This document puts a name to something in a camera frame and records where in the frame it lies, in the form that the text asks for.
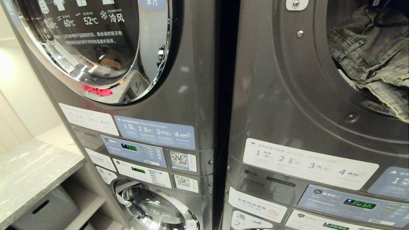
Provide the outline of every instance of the snowflake icon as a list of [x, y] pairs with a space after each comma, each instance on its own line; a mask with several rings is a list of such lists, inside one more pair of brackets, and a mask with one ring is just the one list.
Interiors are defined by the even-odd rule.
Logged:
[[100, 15], [101, 15], [101, 18], [104, 20], [108, 18], [108, 15], [106, 14], [105, 11], [101, 11]]

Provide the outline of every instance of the red cloth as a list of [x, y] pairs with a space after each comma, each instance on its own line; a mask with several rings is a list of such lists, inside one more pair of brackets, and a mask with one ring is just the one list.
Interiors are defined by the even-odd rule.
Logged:
[[105, 96], [109, 96], [112, 94], [112, 90], [111, 89], [100, 89], [100, 88], [95, 88], [92, 86], [88, 86], [88, 85], [82, 85], [82, 87], [89, 92], [92, 92], [94, 94], [97, 94], [101, 97], [105, 97]]

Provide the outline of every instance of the qr code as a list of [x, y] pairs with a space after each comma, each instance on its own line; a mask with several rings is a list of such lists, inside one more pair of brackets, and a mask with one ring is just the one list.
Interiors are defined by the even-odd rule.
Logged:
[[177, 186], [190, 188], [190, 181], [191, 180], [189, 178], [175, 175], [175, 179], [176, 179], [176, 185]]
[[187, 162], [187, 154], [185, 153], [178, 153], [178, 152], [171, 152], [171, 159], [174, 165], [188, 167]]

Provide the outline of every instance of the gray countertop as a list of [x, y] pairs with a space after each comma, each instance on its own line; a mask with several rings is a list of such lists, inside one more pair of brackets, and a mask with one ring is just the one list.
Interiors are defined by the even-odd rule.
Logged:
[[85, 163], [83, 156], [37, 139], [0, 155], [0, 230]]

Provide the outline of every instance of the stacked washer dryer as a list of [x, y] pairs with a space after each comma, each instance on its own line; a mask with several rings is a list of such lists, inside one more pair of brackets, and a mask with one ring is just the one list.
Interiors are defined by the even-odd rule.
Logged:
[[213, 229], [231, 80], [217, 77], [218, 3], [2, 4], [44, 89], [133, 227]]
[[409, 228], [408, 124], [368, 108], [328, 50], [353, 5], [241, 1], [222, 230]]

